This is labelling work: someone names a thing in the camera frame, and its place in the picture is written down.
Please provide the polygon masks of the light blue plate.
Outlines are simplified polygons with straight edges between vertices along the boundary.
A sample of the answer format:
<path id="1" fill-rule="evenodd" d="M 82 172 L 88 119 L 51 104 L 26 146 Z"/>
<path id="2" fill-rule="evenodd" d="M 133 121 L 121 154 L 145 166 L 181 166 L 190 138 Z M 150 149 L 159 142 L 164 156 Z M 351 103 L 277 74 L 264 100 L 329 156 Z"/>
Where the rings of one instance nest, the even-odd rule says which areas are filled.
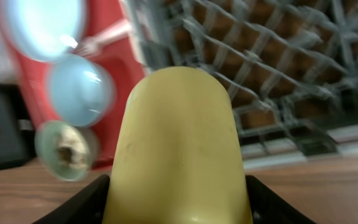
<path id="1" fill-rule="evenodd" d="M 75 49 L 85 31 L 85 0 L 1 0 L 2 25 L 27 58 L 52 62 Z"/>

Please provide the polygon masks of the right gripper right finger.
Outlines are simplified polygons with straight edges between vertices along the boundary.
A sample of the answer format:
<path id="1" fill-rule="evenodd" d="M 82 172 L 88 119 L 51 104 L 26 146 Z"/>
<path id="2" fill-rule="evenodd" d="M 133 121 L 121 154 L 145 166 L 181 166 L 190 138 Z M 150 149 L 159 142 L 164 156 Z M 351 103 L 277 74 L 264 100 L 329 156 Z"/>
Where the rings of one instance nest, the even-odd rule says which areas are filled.
<path id="1" fill-rule="evenodd" d="M 316 224 L 253 175 L 246 175 L 246 184 L 255 224 Z"/>

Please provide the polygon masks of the yellow cup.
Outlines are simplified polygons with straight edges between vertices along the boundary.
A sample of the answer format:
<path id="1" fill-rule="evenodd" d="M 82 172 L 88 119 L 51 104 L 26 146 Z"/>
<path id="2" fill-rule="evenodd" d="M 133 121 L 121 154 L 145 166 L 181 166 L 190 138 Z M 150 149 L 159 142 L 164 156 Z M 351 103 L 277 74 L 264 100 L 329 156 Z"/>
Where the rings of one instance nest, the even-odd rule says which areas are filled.
<path id="1" fill-rule="evenodd" d="M 217 79 L 169 67 L 131 91 L 103 222 L 252 222 L 234 115 Z"/>

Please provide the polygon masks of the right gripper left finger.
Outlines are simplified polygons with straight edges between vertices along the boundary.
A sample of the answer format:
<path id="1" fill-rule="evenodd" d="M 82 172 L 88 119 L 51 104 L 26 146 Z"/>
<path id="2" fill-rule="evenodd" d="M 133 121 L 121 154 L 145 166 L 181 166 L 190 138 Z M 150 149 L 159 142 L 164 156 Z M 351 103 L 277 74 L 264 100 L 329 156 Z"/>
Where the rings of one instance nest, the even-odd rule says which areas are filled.
<path id="1" fill-rule="evenodd" d="M 102 224 L 110 177 L 99 176 L 34 224 Z"/>

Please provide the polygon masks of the light blue bowl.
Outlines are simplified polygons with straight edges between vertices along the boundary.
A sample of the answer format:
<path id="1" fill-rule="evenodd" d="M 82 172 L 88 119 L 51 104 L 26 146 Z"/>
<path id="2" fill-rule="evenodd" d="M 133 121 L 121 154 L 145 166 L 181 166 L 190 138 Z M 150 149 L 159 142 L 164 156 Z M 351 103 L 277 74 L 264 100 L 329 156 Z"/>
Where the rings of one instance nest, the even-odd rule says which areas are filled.
<path id="1" fill-rule="evenodd" d="M 115 82 L 109 72 L 73 54 L 51 66 L 47 95 L 56 114 L 78 127 L 90 127 L 99 122 L 117 98 Z"/>

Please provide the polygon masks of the green bowl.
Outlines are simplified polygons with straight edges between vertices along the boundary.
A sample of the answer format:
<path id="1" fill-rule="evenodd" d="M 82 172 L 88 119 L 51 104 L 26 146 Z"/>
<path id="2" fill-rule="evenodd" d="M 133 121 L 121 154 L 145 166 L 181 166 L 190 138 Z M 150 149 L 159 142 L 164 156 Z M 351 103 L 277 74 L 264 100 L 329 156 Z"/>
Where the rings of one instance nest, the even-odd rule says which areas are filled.
<path id="1" fill-rule="evenodd" d="M 60 163 L 56 151 L 55 136 L 64 126 L 75 128 L 82 135 L 88 151 L 88 168 L 71 169 Z M 60 180 L 74 182 L 82 180 L 88 175 L 99 156 L 100 143 L 94 132 L 88 128 L 78 128 L 64 121 L 52 120 L 42 124 L 36 131 L 35 151 L 42 164 L 52 175 Z"/>

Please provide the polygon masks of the rice and food scraps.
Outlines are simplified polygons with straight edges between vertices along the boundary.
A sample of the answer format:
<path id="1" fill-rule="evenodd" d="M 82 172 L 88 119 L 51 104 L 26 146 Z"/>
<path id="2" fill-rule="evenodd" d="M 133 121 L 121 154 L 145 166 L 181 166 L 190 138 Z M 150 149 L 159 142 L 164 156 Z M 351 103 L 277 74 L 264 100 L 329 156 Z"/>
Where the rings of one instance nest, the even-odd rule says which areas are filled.
<path id="1" fill-rule="evenodd" d="M 55 136 L 56 151 L 61 164 L 71 169 L 86 169 L 88 151 L 82 135 L 69 126 L 64 126 Z"/>

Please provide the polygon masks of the white plastic fork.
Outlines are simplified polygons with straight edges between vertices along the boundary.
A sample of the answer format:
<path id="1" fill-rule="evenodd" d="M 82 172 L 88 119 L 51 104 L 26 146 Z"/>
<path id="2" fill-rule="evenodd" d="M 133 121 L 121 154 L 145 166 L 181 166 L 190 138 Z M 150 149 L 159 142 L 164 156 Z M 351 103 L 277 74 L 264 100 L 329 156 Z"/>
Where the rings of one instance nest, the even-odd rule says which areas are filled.
<path id="1" fill-rule="evenodd" d="M 105 30 L 85 37 L 78 43 L 73 53 L 81 57 L 97 56 L 105 46 L 128 37 L 131 31 L 131 23 L 127 19 L 121 19 Z"/>

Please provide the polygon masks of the red serving tray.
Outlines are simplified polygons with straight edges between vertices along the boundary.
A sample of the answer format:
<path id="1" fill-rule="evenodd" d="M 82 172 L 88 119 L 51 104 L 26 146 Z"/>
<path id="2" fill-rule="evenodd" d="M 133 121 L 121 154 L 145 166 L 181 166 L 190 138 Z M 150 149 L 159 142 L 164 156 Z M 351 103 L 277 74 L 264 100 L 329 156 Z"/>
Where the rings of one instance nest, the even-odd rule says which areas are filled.
<path id="1" fill-rule="evenodd" d="M 118 0 L 88 0 L 86 12 L 86 36 L 101 32 L 123 17 Z M 31 60 L 16 50 L 4 28 L 1 8 L 0 31 L 8 55 L 19 73 L 19 88 L 34 126 L 39 127 L 46 121 L 58 119 L 48 100 L 45 87 L 49 64 Z M 141 64 L 135 60 L 128 38 L 106 46 L 99 55 L 91 57 L 90 60 L 105 68 L 116 84 L 117 98 L 114 106 L 92 127 L 101 145 L 99 157 L 93 168 L 109 169 L 113 164 L 127 97 L 137 82 L 144 77 L 144 72 Z"/>

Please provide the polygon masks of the grey dishwasher rack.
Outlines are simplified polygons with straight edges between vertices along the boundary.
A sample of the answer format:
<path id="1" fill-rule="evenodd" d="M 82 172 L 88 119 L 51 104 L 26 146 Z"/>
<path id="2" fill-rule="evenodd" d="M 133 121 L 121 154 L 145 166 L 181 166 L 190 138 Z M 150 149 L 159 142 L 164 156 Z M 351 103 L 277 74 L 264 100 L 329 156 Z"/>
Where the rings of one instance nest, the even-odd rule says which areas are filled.
<path id="1" fill-rule="evenodd" d="M 358 156 L 358 1 L 123 1 L 146 73 L 189 66 L 231 99 L 244 168 Z"/>

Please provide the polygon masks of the black waste tray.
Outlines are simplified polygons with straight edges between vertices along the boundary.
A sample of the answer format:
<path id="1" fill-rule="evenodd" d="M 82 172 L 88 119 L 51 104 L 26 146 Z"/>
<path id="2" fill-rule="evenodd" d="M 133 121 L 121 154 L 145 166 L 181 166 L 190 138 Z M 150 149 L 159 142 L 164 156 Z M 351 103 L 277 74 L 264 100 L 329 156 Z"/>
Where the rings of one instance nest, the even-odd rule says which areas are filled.
<path id="1" fill-rule="evenodd" d="M 0 170 L 32 160 L 34 137 L 35 128 L 19 87 L 0 84 Z"/>

